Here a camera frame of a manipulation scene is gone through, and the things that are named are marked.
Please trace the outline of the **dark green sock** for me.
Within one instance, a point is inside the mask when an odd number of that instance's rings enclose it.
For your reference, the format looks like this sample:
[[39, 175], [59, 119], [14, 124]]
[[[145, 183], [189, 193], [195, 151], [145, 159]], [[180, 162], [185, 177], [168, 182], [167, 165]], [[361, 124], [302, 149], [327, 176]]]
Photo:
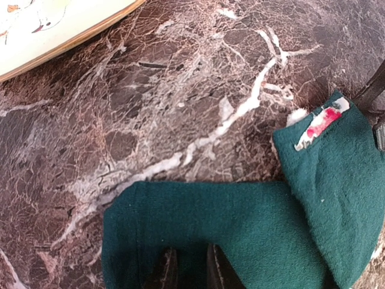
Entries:
[[384, 154], [340, 92], [275, 131], [284, 181], [136, 182], [103, 216], [107, 288], [143, 288], [165, 248], [178, 286], [205, 288], [209, 247], [246, 288], [349, 288], [384, 222]]

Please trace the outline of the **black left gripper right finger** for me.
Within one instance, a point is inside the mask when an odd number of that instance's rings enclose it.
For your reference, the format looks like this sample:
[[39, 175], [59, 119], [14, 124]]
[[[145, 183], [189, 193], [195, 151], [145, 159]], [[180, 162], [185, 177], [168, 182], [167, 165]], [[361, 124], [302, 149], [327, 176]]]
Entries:
[[207, 288], [244, 289], [244, 285], [222, 248], [209, 244], [207, 250]]

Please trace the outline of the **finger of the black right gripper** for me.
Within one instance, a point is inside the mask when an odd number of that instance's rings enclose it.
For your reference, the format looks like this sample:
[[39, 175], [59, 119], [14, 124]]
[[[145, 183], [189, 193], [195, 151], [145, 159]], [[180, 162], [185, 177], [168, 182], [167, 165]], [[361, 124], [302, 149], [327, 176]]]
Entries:
[[381, 95], [384, 95], [384, 61], [353, 99], [361, 112], [368, 116], [378, 117], [372, 131], [379, 151], [384, 150], [384, 110], [374, 110], [374, 102]]

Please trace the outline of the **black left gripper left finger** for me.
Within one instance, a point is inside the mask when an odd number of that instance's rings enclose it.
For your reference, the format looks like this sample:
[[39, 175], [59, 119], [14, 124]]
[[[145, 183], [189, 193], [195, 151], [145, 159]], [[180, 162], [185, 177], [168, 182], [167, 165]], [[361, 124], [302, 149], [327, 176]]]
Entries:
[[164, 249], [158, 266], [158, 288], [177, 289], [177, 252], [172, 247]]

